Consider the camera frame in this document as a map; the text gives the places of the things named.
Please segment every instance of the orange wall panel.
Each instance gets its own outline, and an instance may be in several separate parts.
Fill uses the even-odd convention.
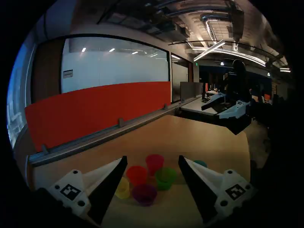
[[[76,90],[25,108],[37,151],[52,148],[170,104],[170,82],[136,82]]]

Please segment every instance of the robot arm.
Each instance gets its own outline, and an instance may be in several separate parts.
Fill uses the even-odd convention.
[[[179,167],[195,200],[205,226],[233,214],[257,190],[234,170],[223,174],[179,156]]]
[[[48,192],[76,216],[100,225],[126,167],[123,156],[85,174],[74,169]]]

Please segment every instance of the wooden table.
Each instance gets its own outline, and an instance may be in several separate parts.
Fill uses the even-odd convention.
[[[201,113],[201,114],[205,114],[205,115],[217,114],[217,111],[214,110],[213,108],[207,108],[206,110],[202,111],[202,106],[204,104],[206,104],[206,103],[202,102],[202,98],[200,97],[192,102],[189,102],[188,104],[181,106],[180,109],[189,111],[189,112]]]
[[[120,200],[114,196],[102,227],[201,226],[201,216],[178,166],[179,155],[203,160],[220,173],[234,169],[250,180],[249,148],[244,132],[234,135],[225,127],[163,116],[102,145],[34,168],[34,185],[47,188],[72,169],[86,173],[123,155],[128,156],[128,167],[146,166],[145,157],[149,154],[164,156],[164,165],[178,173],[175,184],[168,191],[158,191],[151,207],[141,207],[132,198]]]

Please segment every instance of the green cup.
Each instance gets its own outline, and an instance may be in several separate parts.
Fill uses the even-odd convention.
[[[176,179],[176,171],[171,168],[161,168],[156,171],[155,178],[158,190],[168,190]]]

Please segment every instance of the glass wall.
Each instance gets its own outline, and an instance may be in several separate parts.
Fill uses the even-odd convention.
[[[12,147],[26,124],[24,108],[30,104],[30,64],[34,50],[35,41],[31,32],[18,52],[8,85],[6,121]]]
[[[129,82],[168,81],[168,53],[136,42],[102,37],[66,39],[62,93]]]
[[[172,102],[181,98],[181,82],[189,81],[189,62],[182,57],[171,54],[172,61]]]

